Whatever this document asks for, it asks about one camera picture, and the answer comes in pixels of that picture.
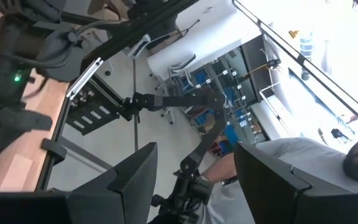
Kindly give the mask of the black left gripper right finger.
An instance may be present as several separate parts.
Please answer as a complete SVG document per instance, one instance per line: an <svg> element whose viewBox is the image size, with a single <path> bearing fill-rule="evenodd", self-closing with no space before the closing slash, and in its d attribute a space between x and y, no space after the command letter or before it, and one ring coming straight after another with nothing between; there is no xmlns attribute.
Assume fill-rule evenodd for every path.
<svg viewBox="0 0 358 224"><path fill-rule="evenodd" d="M234 159L255 224L358 224L358 193L248 144L237 144Z"/></svg>

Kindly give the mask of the black table edge rail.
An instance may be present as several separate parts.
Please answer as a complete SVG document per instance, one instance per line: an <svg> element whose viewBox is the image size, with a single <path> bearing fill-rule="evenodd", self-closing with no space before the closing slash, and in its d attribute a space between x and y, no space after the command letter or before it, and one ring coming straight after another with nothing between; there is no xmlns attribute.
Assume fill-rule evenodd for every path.
<svg viewBox="0 0 358 224"><path fill-rule="evenodd" d="M55 129L50 139L44 138L41 143L41 149L47 154L42 166L42 170L35 187L35 190L46 190L47 185L52 173L54 165L62 162L66 158L67 150L59 143L62 136L64 125L66 123L67 115L70 109L70 100L65 98L62 104L62 108L55 122Z"/></svg>

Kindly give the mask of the silver aluminium extrusion bar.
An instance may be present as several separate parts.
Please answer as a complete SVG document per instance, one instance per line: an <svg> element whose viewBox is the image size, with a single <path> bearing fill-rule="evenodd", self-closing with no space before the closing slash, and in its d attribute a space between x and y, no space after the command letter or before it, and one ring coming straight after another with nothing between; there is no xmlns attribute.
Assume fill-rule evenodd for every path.
<svg viewBox="0 0 358 224"><path fill-rule="evenodd" d="M74 99L74 97L80 92L80 90L85 86L85 84L90 80L90 78L95 74L100 66L104 63L104 60L98 57L94 60L85 71L78 77L78 79L69 87L66 97L69 100Z"/></svg>

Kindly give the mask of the black ceiling rail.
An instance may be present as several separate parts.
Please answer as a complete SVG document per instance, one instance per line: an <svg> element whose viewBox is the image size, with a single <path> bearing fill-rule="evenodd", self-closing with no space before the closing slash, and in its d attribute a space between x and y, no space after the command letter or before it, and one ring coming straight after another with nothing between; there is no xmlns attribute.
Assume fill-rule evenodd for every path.
<svg viewBox="0 0 358 224"><path fill-rule="evenodd" d="M320 68L310 62L298 50L292 47L284 38L277 34L265 22L259 19L254 13L246 8L238 0L231 0L232 5L243 15L250 19L261 33L269 37L280 49L282 49L292 60L305 69L320 85L341 102L348 110L358 117L358 101L348 94L343 88L329 78Z"/></svg>

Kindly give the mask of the black control box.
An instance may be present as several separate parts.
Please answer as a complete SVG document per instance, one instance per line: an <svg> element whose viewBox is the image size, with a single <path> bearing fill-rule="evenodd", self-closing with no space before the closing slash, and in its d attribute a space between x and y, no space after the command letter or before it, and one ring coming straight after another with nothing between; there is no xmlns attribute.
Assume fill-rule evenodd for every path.
<svg viewBox="0 0 358 224"><path fill-rule="evenodd" d="M120 117L123 99L98 75L94 75L74 97L67 124L87 135Z"/></svg>

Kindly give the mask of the person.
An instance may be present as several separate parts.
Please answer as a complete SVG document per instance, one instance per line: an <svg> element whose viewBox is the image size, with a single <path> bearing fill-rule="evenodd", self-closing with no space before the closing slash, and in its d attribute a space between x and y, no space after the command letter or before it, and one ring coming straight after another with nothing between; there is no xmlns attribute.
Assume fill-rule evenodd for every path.
<svg viewBox="0 0 358 224"><path fill-rule="evenodd" d="M358 193L358 141L346 154L309 138L281 138L258 143L256 147L297 169ZM201 178L215 186L208 204L197 211L197 224L254 224L240 183L222 185L222 181L236 175L233 153L202 173Z"/></svg>

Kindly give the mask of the shelf rack blue bins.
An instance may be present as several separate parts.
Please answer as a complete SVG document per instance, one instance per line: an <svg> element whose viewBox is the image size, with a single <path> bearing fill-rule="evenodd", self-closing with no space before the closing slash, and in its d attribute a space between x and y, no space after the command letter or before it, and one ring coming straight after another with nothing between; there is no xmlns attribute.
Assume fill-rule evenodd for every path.
<svg viewBox="0 0 358 224"><path fill-rule="evenodd" d="M218 155L230 152L231 146L238 141L257 143L263 139L249 109L257 99L251 79L244 76L246 73L247 65L241 51L234 49L192 72L185 71L167 80L172 96L185 95L197 88L211 89L226 96L227 125L213 147Z"/></svg>

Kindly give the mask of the person's wristwatch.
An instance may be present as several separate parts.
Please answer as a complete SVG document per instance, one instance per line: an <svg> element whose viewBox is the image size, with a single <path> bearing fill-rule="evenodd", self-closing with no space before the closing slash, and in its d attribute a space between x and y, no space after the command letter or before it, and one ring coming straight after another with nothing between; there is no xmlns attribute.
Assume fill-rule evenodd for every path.
<svg viewBox="0 0 358 224"><path fill-rule="evenodd" d="M238 178L237 178L237 176L234 176L234 177L231 177L231 178L229 178L229 179L223 180L223 181L221 182L221 184L222 184L223 186L225 186L225 185L232 184L232 183L234 183L234 182L236 182L236 181L238 181Z"/></svg>

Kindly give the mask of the black frame post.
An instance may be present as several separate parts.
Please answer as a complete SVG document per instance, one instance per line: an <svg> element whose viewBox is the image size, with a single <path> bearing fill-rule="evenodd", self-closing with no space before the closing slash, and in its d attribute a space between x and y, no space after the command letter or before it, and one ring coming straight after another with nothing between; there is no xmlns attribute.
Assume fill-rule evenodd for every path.
<svg viewBox="0 0 358 224"><path fill-rule="evenodd" d="M123 31L114 34L107 42L87 54L82 60L81 67L85 68L98 58L103 60L111 58L128 45L137 42L150 29L158 26L174 14L179 14L198 1L199 0L168 0L156 11L135 21L97 21L83 26L82 28L85 30L100 28L108 31L116 31L117 29L122 29Z"/></svg>

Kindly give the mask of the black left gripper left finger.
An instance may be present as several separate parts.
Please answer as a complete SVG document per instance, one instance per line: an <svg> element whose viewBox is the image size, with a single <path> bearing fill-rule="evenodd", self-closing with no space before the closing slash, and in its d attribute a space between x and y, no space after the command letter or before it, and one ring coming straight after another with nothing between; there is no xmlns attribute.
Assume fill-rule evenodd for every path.
<svg viewBox="0 0 358 224"><path fill-rule="evenodd" d="M72 191L0 193L0 224L146 224L157 161L150 142Z"/></svg>

